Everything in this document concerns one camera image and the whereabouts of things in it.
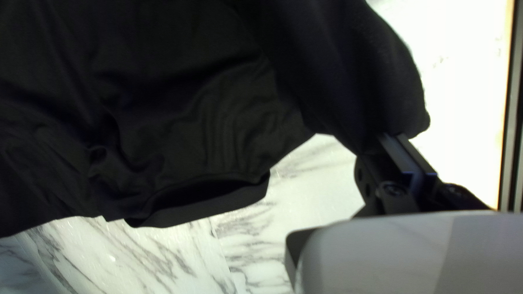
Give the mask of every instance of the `white marble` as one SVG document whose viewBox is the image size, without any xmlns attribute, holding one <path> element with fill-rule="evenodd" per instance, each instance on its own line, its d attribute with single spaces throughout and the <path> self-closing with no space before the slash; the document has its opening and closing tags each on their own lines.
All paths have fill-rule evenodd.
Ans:
<svg viewBox="0 0 523 294">
<path fill-rule="evenodd" d="M 211 217 L 239 293 L 292 293 L 283 266 L 286 235 L 359 210 L 355 159 L 333 137 L 316 135 L 274 166 L 264 199 Z"/>
<path fill-rule="evenodd" d="M 26 231 L 28 250 L 71 294 L 236 293 L 208 219 L 167 229 L 68 218 Z"/>
<path fill-rule="evenodd" d="M 17 236 L 0 239 L 0 294 L 55 294 Z"/>
</svg>

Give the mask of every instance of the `black shirt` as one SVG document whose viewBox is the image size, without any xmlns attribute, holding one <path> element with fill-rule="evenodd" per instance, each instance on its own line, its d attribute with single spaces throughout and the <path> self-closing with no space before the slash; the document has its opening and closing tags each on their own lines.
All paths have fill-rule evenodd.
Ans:
<svg viewBox="0 0 523 294">
<path fill-rule="evenodd" d="M 408 49 L 361 0 L 0 4 L 0 237 L 249 205 L 313 133 L 428 127 Z"/>
</svg>

